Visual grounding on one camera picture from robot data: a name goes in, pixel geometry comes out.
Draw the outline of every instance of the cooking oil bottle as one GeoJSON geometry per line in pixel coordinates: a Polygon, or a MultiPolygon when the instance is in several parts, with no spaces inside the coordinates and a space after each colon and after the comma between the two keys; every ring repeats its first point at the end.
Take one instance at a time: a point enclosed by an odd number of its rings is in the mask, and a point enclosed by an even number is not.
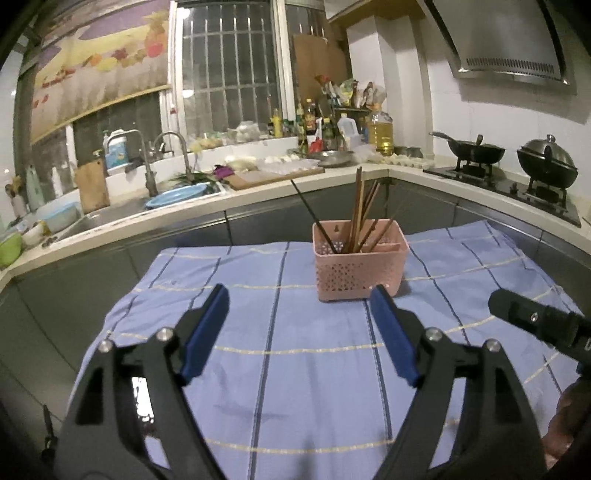
{"type": "Polygon", "coordinates": [[[384,157],[394,153],[394,128],[392,117],[382,110],[381,103],[374,103],[367,117],[368,142],[384,157]]]}

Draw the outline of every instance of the blue gripper pad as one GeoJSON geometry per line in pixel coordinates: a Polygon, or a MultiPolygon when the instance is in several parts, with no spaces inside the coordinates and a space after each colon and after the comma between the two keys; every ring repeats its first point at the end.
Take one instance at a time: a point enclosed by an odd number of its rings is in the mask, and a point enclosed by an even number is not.
{"type": "Polygon", "coordinates": [[[396,318],[390,305],[392,300],[387,295],[380,288],[373,289],[369,297],[371,312],[396,373],[399,377],[404,378],[411,387],[416,387],[421,375],[415,363],[415,349],[396,318]]]}
{"type": "Polygon", "coordinates": [[[201,319],[184,345],[184,362],[180,375],[186,384],[203,373],[209,354],[216,343],[230,308],[230,294],[226,287],[221,289],[203,305],[201,319]]]}

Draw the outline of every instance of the blue tablecloth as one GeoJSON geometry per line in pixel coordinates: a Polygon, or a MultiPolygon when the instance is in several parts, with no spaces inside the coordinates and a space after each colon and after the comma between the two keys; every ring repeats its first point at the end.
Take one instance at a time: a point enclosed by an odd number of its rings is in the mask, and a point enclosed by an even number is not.
{"type": "MultiPolygon", "coordinates": [[[[559,309],[577,307],[486,222],[408,241],[397,305],[457,342],[499,339],[545,434],[576,364],[491,316],[487,301],[503,287],[559,309]]],[[[185,394],[227,477],[371,478],[414,390],[396,376],[366,301],[318,301],[311,244],[164,250],[107,315],[84,363],[105,337],[129,345],[174,326],[216,283],[230,290],[230,312],[203,375],[185,394]]],[[[449,457],[463,387],[456,381],[433,465],[449,457]]],[[[147,443],[165,465],[158,441],[147,443]]]]}

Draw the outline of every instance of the plastic bag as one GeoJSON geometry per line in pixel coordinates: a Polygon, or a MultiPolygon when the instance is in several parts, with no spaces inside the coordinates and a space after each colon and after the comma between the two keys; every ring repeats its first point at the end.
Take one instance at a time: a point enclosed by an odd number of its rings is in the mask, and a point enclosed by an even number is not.
{"type": "Polygon", "coordinates": [[[357,163],[385,163],[384,157],[375,149],[375,145],[364,144],[353,149],[357,163]]]}

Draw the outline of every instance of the dish soap bottle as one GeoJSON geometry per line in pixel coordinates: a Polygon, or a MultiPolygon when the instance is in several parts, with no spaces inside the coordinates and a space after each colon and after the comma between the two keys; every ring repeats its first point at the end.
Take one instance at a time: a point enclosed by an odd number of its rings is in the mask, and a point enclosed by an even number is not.
{"type": "Polygon", "coordinates": [[[271,117],[271,120],[273,122],[273,137],[283,137],[283,120],[281,119],[281,115],[279,115],[278,108],[273,110],[273,116],[271,117]]]}
{"type": "Polygon", "coordinates": [[[368,143],[384,157],[394,153],[394,127],[392,117],[382,110],[381,103],[374,103],[367,117],[368,143]]]}
{"type": "Polygon", "coordinates": [[[41,190],[41,183],[37,176],[37,171],[33,165],[27,167],[27,197],[29,199],[29,207],[32,212],[35,212],[39,207],[45,205],[45,198],[41,190]]]}
{"type": "Polygon", "coordinates": [[[61,186],[60,174],[56,167],[51,169],[51,184],[53,185],[53,192],[56,194],[56,199],[64,195],[64,189],[61,186]]]}

